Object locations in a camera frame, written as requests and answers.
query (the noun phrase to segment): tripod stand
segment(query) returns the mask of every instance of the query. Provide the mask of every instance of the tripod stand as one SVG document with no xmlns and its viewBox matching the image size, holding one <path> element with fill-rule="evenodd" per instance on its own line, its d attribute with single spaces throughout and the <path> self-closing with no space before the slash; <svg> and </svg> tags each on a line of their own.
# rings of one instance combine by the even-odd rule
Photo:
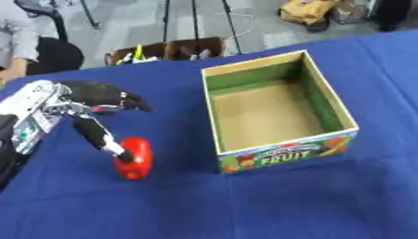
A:
<svg viewBox="0 0 418 239">
<path fill-rule="evenodd" d="M 230 29 L 232 31 L 233 34 L 233 38 L 235 40 L 235 45 L 237 47 L 238 53 L 242 54 L 242 50 L 241 50 L 241 45 L 240 42 L 238 40 L 238 36 L 236 34 L 235 31 L 235 26 L 233 24 L 232 21 L 232 17 L 230 16 L 231 10 L 230 10 L 230 5 L 228 4 L 227 0 L 221 0 L 222 1 L 222 5 L 223 8 L 225 10 L 225 13 L 227 15 L 228 18 L 228 22 L 230 24 Z M 164 30 L 163 30 L 163 37 L 162 37 L 162 41 L 164 43 L 167 42 L 167 31 L 168 31 L 168 23 L 170 21 L 170 4 L 171 4 L 171 0 L 166 0 L 165 1 L 165 14 L 164 14 L 164 18 L 163 18 L 163 22 L 164 22 Z M 191 0 L 191 8 L 192 8 L 192 12 L 193 12 L 193 24 L 194 24 L 194 35 L 195 35 L 195 40 L 196 40 L 196 49 L 195 49 L 195 54 L 198 56 L 199 59 L 199 55 L 200 55 L 200 34 L 199 34 L 199 23 L 198 23 L 198 13 L 197 13 L 197 5 L 196 5 L 196 0 Z"/>
</svg>

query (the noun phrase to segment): robotic hand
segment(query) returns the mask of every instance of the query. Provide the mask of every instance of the robotic hand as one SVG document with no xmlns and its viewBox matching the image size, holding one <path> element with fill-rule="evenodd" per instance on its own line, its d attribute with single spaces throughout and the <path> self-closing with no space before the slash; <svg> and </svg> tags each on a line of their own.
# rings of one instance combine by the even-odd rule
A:
<svg viewBox="0 0 418 239">
<path fill-rule="evenodd" d="M 121 144 L 92 113 L 121 109 L 152 108 L 139 95 L 102 82 L 68 80 L 53 83 L 38 80 L 0 103 L 0 183 L 11 164 L 30 155 L 35 147 L 68 114 L 74 126 L 91 144 L 111 153 L 120 174 L 129 179 L 147 175 L 151 148 L 142 138 L 129 138 Z"/>
</svg>

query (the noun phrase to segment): blue tablecloth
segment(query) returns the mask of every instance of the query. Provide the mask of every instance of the blue tablecloth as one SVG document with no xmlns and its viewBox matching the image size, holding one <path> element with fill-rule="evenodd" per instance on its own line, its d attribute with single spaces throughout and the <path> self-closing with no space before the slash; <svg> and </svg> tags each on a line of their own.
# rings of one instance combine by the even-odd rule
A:
<svg viewBox="0 0 418 239">
<path fill-rule="evenodd" d="M 0 238 L 418 238 L 417 31 L 313 42 L 230 58 L 89 69 L 42 78 L 112 82 L 154 113 L 100 117 L 118 140 L 143 136 L 149 178 L 61 123 L 0 194 Z M 340 155 L 222 176 L 200 69 L 307 49 L 360 125 Z M 11 94 L 27 77 L 10 84 Z"/>
</svg>

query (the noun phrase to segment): fruit box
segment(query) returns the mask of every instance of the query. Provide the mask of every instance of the fruit box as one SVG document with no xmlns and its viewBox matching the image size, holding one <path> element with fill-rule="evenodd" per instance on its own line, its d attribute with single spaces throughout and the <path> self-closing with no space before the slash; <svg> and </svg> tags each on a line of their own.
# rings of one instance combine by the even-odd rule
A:
<svg viewBox="0 0 418 239">
<path fill-rule="evenodd" d="M 223 173 L 343 152 L 358 126 L 308 51 L 202 70 Z"/>
</svg>

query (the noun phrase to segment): fruit illustration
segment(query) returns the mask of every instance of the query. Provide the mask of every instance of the fruit illustration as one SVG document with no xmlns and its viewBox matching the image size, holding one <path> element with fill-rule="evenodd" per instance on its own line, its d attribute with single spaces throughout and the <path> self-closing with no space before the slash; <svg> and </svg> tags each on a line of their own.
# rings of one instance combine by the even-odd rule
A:
<svg viewBox="0 0 418 239">
<path fill-rule="evenodd" d="M 325 152 L 321 156 L 327 156 L 333 153 L 342 152 L 347 149 L 347 144 L 351 140 L 350 136 L 331 138 L 326 142 Z"/>
<path fill-rule="evenodd" d="M 254 153 L 241 155 L 237 157 L 237 161 L 244 169 L 252 169 L 256 164 L 254 162 L 255 157 L 256 155 Z"/>
<path fill-rule="evenodd" d="M 233 156 L 227 156 L 222 161 L 222 171 L 225 173 L 234 173 L 240 170 L 238 161 Z"/>
</svg>

